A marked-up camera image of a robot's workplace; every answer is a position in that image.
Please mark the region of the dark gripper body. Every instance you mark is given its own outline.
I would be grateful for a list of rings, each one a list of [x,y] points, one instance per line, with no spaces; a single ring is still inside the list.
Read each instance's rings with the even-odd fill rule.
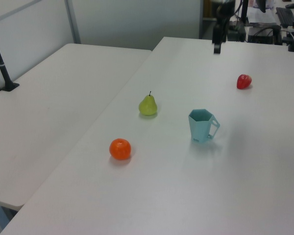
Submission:
[[[221,44],[226,42],[228,32],[229,18],[217,18],[216,24],[213,28],[213,44]]]

